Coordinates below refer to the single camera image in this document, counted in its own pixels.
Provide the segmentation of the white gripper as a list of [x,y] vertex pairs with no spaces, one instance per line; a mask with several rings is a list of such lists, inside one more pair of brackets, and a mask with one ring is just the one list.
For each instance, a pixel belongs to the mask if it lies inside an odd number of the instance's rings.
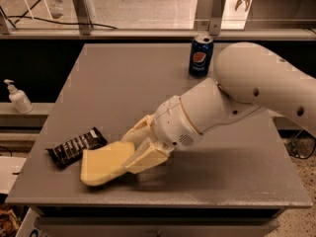
[[[149,138],[153,131],[159,141]],[[201,140],[202,135],[191,124],[181,98],[173,96],[154,115],[142,118],[122,137],[122,142],[133,142],[137,147],[122,167],[132,174],[143,172],[166,162],[174,148],[184,151]]]

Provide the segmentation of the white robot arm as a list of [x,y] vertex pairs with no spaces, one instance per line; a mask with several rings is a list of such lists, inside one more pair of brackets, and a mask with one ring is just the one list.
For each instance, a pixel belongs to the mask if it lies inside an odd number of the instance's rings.
[[213,76],[161,104],[122,138],[135,153],[122,168],[137,174],[199,143],[212,129],[276,112],[316,135],[316,79],[267,48],[232,43],[213,63]]

